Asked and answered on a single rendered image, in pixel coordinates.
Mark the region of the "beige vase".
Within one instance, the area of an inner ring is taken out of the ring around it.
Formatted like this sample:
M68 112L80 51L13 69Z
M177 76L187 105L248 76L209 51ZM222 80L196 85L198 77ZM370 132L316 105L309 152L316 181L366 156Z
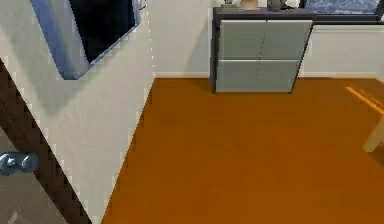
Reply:
M241 0L240 8L246 10L257 10L259 9L258 0Z

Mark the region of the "silver door knob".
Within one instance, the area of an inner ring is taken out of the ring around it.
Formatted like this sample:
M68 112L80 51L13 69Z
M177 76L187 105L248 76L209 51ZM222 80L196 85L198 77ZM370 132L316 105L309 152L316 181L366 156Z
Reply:
M17 172L32 173L38 168L38 156L33 153L4 152L0 155L0 175Z

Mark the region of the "blue framed wall picture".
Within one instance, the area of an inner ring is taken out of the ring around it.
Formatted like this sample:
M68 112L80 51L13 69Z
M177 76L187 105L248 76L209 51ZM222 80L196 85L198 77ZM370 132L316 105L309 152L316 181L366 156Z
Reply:
M60 76L80 79L140 23L147 0L30 0Z

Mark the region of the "grey statuette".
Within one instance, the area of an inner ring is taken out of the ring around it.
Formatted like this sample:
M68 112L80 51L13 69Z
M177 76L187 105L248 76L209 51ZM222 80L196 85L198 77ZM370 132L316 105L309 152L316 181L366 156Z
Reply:
M267 0L267 8L272 11L280 11L286 7L287 0Z

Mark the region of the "black sideboard with grey doors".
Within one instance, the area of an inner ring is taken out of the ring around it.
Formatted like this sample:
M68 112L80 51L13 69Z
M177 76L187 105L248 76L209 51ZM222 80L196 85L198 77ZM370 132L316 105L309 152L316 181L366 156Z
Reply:
M314 26L383 24L376 13L215 7L210 57L212 91L290 93Z

